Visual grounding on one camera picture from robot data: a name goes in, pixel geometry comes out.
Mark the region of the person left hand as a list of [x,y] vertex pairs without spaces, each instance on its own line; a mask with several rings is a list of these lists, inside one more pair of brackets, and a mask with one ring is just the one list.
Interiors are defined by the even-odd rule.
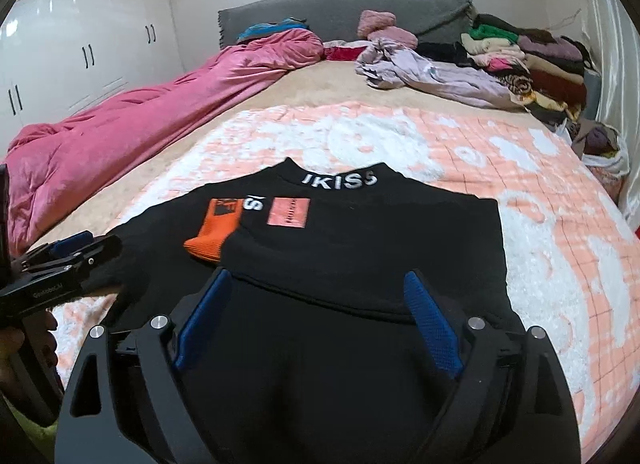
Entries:
[[[58,321],[50,310],[43,310],[36,314],[40,326],[44,328],[37,345],[42,351],[44,360],[50,368],[58,365],[58,356],[55,351],[58,343],[53,332],[58,328]],[[1,391],[6,394],[17,395],[20,386],[17,385],[17,377],[10,366],[10,358],[17,354],[25,343],[24,333],[17,328],[7,327],[1,331]]]

